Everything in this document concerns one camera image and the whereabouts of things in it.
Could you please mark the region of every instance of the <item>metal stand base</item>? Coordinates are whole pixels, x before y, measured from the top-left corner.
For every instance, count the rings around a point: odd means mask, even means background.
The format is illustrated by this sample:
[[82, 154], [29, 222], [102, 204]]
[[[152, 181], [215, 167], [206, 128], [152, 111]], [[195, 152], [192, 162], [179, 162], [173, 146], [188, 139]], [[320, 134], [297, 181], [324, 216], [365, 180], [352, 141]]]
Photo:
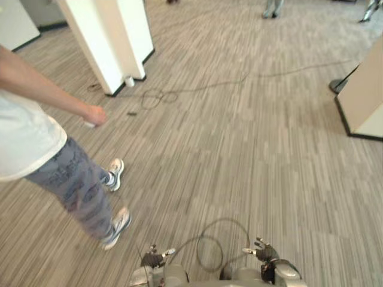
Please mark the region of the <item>metal stand base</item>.
[[334, 93], [339, 94], [347, 82], [348, 80], [344, 79], [332, 80], [329, 84], [329, 88]]
[[354, 73], [358, 67], [359, 67], [359, 65], [356, 66], [355, 69], [353, 69], [344, 79], [332, 80], [329, 84], [330, 90], [336, 94], [339, 94], [341, 92], [341, 90], [343, 89], [343, 87], [347, 84], [348, 77], [351, 76], [352, 73]]

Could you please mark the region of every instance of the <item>striped carpet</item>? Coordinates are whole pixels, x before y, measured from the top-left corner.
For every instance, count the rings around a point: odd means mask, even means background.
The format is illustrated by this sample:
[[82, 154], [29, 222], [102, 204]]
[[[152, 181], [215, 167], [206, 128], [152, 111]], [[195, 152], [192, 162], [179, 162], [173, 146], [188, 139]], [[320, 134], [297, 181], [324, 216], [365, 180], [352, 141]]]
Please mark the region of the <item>striped carpet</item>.
[[[364, 1], [286, 0], [279, 19], [262, 20], [264, 4], [146, 0], [156, 47], [148, 78], [113, 99], [89, 88], [96, 78], [68, 28], [19, 51], [107, 111], [93, 130], [44, 107], [95, 162], [124, 159], [110, 199], [115, 210], [128, 205], [133, 223], [104, 252], [51, 194], [25, 180], [2, 184], [1, 287], [127, 286], [137, 247], [180, 246], [223, 217], [271, 242], [308, 286], [383, 286], [383, 146], [345, 135], [327, 88], [363, 60], [383, 11], [360, 25]], [[206, 233], [221, 242], [224, 261], [246, 245], [233, 224]], [[200, 247], [206, 266], [219, 265], [213, 242]], [[217, 278], [195, 255], [192, 243], [175, 262], [192, 280]], [[259, 267], [250, 257], [234, 263], [245, 265]]]

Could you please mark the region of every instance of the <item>white sneaker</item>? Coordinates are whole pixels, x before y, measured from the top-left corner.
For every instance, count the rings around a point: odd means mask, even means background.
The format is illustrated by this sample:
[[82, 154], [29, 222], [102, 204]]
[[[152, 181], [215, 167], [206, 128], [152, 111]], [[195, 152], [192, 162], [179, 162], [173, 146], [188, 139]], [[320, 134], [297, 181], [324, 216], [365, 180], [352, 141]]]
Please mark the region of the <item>white sneaker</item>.
[[121, 178], [122, 172], [124, 171], [124, 168], [125, 168], [124, 162], [120, 158], [115, 158], [110, 164], [109, 172], [113, 174], [114, 182], [110, 185], [107, 184], [107, 186], [109, 187], [112, 193], [117, 191], [121, 186], [120, 178]]
[[126, 207], [121, 209], [113, 219], [113, 233], [108, 238], [101, 241], [103, 250], [111, 249], [118, 241], [121, 232], [130, 225], [132, 217]]

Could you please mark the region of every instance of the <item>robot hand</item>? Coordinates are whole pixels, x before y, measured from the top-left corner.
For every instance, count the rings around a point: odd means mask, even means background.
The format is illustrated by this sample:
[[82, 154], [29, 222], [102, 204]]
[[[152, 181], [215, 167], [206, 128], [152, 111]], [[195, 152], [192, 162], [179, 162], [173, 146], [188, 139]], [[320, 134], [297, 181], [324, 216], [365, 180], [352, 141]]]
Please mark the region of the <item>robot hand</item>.
[[256, 257], [259, 261], [270, 262], [279, 259], [277, 251], [269, 243], [265, 243], [262, 238], [257, 237], [254, 242], [259, 248], [256, 249]]
[[161, 267], [165, 264], [164, 260], [167, 256], [173, 254], [175, 249], [168, 249], [162, 254], [157, 254], [156, 245], [150, 246], [149, 251], [141, 260], [141, 266], [150, 266], [151, 268]]

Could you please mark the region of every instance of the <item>white pillar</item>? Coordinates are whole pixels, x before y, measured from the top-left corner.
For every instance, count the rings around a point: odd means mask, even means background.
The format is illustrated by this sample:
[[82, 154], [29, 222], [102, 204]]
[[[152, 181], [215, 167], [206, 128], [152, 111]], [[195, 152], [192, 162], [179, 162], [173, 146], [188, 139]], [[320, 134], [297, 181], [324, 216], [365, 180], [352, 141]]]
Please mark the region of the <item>white pillar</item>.
[[145, 78], [141, 58], [153, 43], [142, 0], [58, 3], [106, 94], [115, 94], [126, 76]]

